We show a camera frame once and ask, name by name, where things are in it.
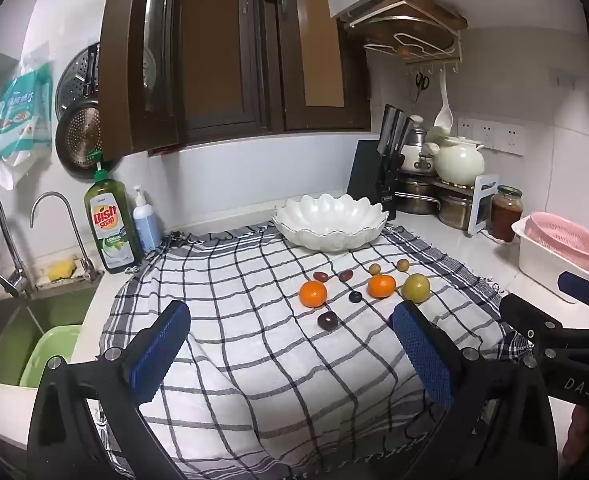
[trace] dish rack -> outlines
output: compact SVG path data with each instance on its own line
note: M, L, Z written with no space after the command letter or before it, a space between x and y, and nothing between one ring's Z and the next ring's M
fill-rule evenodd
M466 19L434 0L384 0L346 25L364 48L399 56L407 64L462 61L460 31Z
M589 281L589 272L530 239L526 235L526 224L529 220L530 216L527 216L512 224L512 230L521 238L519 270L545 286L545 288L555 293L564 301L577 303L578 300L559 290L557 280L559 279L559 275L567 270Z

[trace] ceramic bowl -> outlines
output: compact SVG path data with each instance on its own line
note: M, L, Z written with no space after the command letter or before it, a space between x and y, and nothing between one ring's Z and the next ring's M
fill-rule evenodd
M277 207L272 221L287 240L313 251L356 249L377 238L388 219L381 204L350 195L334 198L323 194L289 199Z

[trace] hand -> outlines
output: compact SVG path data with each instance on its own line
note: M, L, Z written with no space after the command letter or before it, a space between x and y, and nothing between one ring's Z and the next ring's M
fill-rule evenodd
M568 440L561 455L566 464L573 465L588 447L588 409L583 406L575 406L572 411L572 422L568 428Z

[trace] power socket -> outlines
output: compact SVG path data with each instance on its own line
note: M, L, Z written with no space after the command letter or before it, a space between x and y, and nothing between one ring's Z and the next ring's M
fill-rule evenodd
M473 139L482 143L484 148L494 149L494 137L497 123L494 121L481 121L475 119L473 122Z
M459 137L473 138L473 120L465 117L459 117L457 121L457 135Z
M495 130L495 149L504 153L524 155L526 148L526 129L519 124L497 123Z

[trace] glass jar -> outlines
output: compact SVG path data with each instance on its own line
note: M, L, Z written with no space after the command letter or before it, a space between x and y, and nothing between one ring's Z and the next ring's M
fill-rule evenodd
M520 190L510 186L498 186L492 197L491 234L495 238L511 242L515 237L512 224L521 218L524 204Z

